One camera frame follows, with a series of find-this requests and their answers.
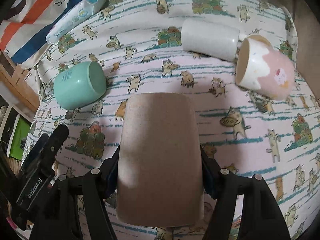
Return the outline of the brown paper cup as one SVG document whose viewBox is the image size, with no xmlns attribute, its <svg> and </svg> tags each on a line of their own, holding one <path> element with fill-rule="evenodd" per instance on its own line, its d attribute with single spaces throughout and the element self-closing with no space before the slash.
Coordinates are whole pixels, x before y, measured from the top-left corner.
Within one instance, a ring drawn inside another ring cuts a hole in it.
<svg viewBox="0 0 320 240">
<path fill-rule="evenodd" d="M 202 217 L 200 142 L 191 100 L 176 93 L 132 96 L 120 140 L 117 218 L 166 228 Z"/>
</svg>

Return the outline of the mint green cup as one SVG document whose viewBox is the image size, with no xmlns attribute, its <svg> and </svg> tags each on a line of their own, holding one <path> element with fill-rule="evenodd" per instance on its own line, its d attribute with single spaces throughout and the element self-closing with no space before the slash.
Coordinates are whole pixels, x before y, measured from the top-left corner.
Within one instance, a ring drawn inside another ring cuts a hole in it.
<svg viewBox="0 0 320 240">
<path fill-rule="evenodd" d="M 54 96 L 60 107 L 74 110 L 101 98 L 107 89 L 106 76 L 96 62 L 82 62 L 60 74 L 54 80 Z"/>
</svg>

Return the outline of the white cylindrical cup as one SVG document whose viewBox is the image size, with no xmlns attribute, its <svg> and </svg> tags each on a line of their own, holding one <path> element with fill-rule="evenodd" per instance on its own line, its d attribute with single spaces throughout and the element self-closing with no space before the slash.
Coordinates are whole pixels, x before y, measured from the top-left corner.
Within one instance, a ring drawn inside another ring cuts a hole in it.
<svg viewBox="0 0 320 240">
<path fill-rule="evenodd" d="M 188 18 L 181 30 L 181 44 L 185 51 L 234 61 L 240 43 L 246 37 L 239 29 L 213 22 Z"/>
</svg>

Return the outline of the striped Paris fabric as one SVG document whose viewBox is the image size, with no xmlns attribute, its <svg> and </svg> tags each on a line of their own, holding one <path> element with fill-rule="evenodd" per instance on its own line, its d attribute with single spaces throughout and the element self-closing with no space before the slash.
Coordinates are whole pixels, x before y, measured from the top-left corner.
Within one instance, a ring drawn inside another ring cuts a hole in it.
<svg viewBox="0 0 320 240">
<path fill-rule="evenodd" d="M 45 44 L 54 24 L 82 0 L 16 0 L 1 23 L 1 51 L 24 65 Z"/>
</svg>

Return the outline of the baby wipes pack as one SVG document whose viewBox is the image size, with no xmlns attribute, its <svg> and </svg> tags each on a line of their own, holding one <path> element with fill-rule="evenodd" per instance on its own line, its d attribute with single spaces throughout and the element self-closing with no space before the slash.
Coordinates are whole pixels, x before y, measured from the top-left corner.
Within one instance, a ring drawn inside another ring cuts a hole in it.
<svg viewBox="0 0 320 240">
<path fill-rule="evenodd" d="M 48 44 L 55 44 L 61 37 L 76 26 L 96 14 L 105 4 L 106 0 L 82 0 L 68 11 L 52 27 L 46 36 Z"/>
</svg>

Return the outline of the pink and white mug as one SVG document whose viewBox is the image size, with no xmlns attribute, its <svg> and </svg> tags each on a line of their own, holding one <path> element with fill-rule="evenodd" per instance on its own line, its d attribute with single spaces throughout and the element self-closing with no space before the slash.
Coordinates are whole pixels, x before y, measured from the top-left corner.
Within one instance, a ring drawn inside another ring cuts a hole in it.
<svg viewBox="0 0 320 240">
<path fill-rule="evenodd" d="M 289 96 L 295 68 L 284 54 L 252 36 L 241 44 L 236 64 L 235 83 L 273 100 Z"/>
</svg>

